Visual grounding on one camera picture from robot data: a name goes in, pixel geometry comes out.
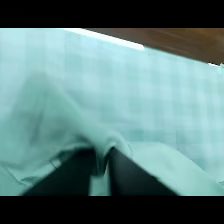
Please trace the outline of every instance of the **teal fabric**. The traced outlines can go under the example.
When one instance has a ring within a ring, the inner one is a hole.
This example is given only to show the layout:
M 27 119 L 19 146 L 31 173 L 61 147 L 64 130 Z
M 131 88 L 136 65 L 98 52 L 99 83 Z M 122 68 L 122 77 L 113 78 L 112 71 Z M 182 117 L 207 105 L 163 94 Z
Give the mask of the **teal fabric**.
M 27 95 L 28 105 L 36 106 L 29 98 L 31 88 L 28 93 L 21 92 L 26 80 L 33 76 L 47 77 L 60 86 L 86 117 L 103 124 L 105 130 L 115 130 L 127 142 L 156 141 L 171 146 L 216 181 L 223 181 L 221 69 L 150 48 L 139 51 L 53 28 L 1 28 L 0 49 L 2 142 L 6 142 L 4 130 L 10 129 L 6 121 L 20 105 L 18 96 Z M 24 113 L 23 117 L 30 119 L 26 127 L 35 128 L 29 116 Z M 20 137 L 25 136 L 26 133 L 20 133 Z M 11 139 L 7 140 L 7 147 L 1 147 L 0 166 L 10 165 L 6 173 L 20 175 L 20 165 L 16 163 L 29 159 L 22 153 L 16 156 L 15 152 L 23 151 L 23 147 L 8 150 L 13 145 Z M 44 166 L 49 172 L 50 165 Z M 30 186 L 34 179 L 20 184 Z

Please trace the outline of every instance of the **light blue checkered cloth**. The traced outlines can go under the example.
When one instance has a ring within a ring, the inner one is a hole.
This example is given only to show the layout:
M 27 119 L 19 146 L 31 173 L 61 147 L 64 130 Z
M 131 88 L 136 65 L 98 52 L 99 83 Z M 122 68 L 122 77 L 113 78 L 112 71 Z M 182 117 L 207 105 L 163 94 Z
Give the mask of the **light blue checkered cloth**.
M 178 149 L 224 180 L 224 72 L 146 48 L 60 29 L 0 29 L 0 121 L 24 80 L 44 73 L 95 120 L 130 142 Z

